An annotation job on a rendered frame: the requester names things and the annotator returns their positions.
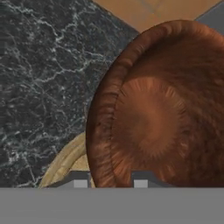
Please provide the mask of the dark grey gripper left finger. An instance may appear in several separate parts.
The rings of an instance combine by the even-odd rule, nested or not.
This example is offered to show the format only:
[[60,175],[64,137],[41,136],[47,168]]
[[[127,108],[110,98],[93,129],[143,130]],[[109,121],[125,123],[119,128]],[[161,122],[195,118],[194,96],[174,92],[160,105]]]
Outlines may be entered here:
[[89,188],[89,171],[70,171],[62,180],[53,183],[52,187],[61,188]]

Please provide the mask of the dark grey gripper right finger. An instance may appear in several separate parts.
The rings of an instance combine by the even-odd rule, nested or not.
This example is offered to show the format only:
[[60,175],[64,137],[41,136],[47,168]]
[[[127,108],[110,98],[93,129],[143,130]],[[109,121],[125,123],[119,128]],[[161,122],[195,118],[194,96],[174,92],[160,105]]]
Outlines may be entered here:
[[158,179],[152,171],[133,171],[131,182],[134,188],[172,187],[172,185]]

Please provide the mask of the light tan wooden bowl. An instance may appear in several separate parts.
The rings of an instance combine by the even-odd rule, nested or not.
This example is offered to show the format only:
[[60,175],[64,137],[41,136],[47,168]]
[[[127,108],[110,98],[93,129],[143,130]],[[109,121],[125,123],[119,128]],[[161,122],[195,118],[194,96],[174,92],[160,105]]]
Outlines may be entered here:
[[89,172],[85,132],[80,133],[63,147],[51,162],[38,187],[44,188],[60,181],[73,171]]

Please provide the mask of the reddish brown wooden bowl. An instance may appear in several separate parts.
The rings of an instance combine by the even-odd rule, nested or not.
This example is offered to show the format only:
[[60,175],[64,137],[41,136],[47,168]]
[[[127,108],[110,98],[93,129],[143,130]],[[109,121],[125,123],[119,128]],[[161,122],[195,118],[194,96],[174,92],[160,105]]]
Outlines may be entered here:
[[132,172],[224,187],[224,35],[173,20],[134,38],[95,91],[86,146],[98,187],[129,187]]

